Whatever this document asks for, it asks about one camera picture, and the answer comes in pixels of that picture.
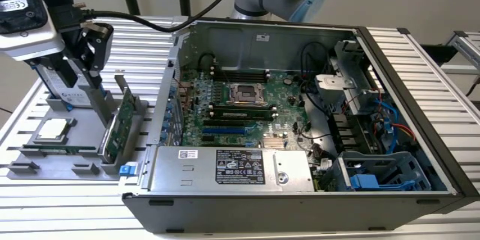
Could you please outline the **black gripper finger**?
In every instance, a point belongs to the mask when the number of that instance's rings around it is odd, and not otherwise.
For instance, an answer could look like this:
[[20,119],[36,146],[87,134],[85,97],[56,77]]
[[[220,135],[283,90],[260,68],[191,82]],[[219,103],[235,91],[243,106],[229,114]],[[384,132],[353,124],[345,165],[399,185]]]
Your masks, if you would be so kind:
[[109,59],[113,27],[95,22],[83,29],[81,45],[81,71],[91,88],[99,88],[103,82],[100,72]]
[[35,59],[37,72],[48,88],[72,88],[77,74],[64,56],[41,56]]

